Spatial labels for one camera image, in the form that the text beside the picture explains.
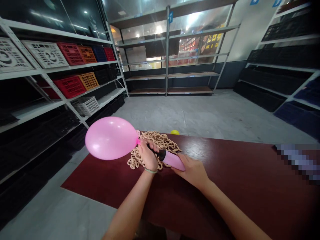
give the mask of gray concrete floor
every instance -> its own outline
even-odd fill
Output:
[[[317,141],[232,90],[213,96],[130,97],[115,116],[139,130],[260,143]],[[101,239],[116,209],[61,188],[88,155],[84,147],[0,232],[0,239]]]

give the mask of sign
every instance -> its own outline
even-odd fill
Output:
[[[275,0],[274,4],[272,7],[278,7],[281,3],[281,0]]]
[[[258,2],[259,2],[259,0],[251,0],[250,5],[256,5],[256,4],[258,4]]]
[[[173,21],[173,12],[169,13],[169,24]]]

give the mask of white basket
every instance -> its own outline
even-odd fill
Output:
[[[21,41],[42,68],[69,66],[56,43]]]
[[[0,72],[34,69],[9,38],[0,38]]]
[[[71,102],[80,115],[91,116],[99,110],[100,105],[95,97],[80,97]]]

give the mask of beige rope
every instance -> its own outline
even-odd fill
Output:
[[[137,134],[140,135],[140,139],[149,139],[152,142],[154,142],[160,149],[165,149],[175,155],[177,155],[178,151],[181,151],[178,145],[173,141],[171,141],[166,134],[160,134],[157,131],[141,132],[140,134],[140,131],[138,130],[137,130]],[[138,147],[133,149],[130,153],[131,153],[131,157],[128,160],[128,165],[130,166],[131,169],[138,168],[140,165],[145,167],[143,159],[139,154]],[[161,170],[163,168],[163,165],[165,165],[166,167],[171,167],[170,165],[164,162],[161,162],[157,154],[155,154],[155,156],[158,160],[158,170]]]

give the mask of table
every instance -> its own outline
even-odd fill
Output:
[[[209,178],[272,239],[308,231],[319,188],[296,175],[272,145],[168,137],[182,153],[203,161]],[[132,170],[129,158],[103,161],[89,154],[62,187],[118,208],[143,171]],[[142,218],[194,239],[234,239],[209,201],[170,168],[154,177]]]

